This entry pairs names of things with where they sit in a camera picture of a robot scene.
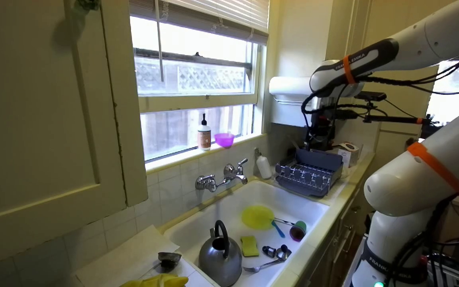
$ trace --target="window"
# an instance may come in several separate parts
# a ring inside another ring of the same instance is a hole
[[[133,2],[130,30],[145,161],[194,150],[202,113],[212,136],[256,132],[266,34],[194,11],[188,2],[154,2],[159,11],[153,2]]]
[[[438,64],[438,72],[454,65],[457,61],[443,61]],[[459,69],[449,77],[435,81],[433,91],[459,91]],[[427,107],[427,113],[431,115],[435,123],[441,126],[459,117],[459,94],[438,96],[431,94]]]

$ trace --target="kettle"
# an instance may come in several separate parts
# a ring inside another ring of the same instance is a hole
[[[221,220],[215,222],[215,231],[210,230],[210,239],[199,250],[199,268],[221,287],[235,284],[242,274],[240,247],[227,238]]]

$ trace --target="dish rack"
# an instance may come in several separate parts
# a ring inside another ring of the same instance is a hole
[[[280,187],[302,196],[323,198],[342,171],[342,156],[320,150],[298,150],[290,164],[275,166]]]

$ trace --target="bottle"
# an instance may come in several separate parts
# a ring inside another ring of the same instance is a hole
[[[210,132],[210,128],[207,123],[207,117],[205,117],[205,113],[202,113],[200,124],[197,129],[197,147],[200,150],[210,150],[210,145],[212,145],[212,132]]]
[[[270,164],[267,163],[267,158],[263,155],[258,156],[256,160],[258,172],[261,179],[270,179],[272,177],[272,169]]]

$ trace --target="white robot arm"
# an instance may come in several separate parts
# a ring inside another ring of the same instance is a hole
[[[459,59],[459,2],[355,54],[323,64],[309,78],[312,96],[306,102],[353,96],[376,70],[412,70],[444,59]],[[352,286],[368,287],[390,276],[398,287],[425,286],[425,278],[412,274],[419,249],[401,266],[392,262],[423,231],[436,203],[459,195],[459,118],[376,171],[363,191],[376,214]]]

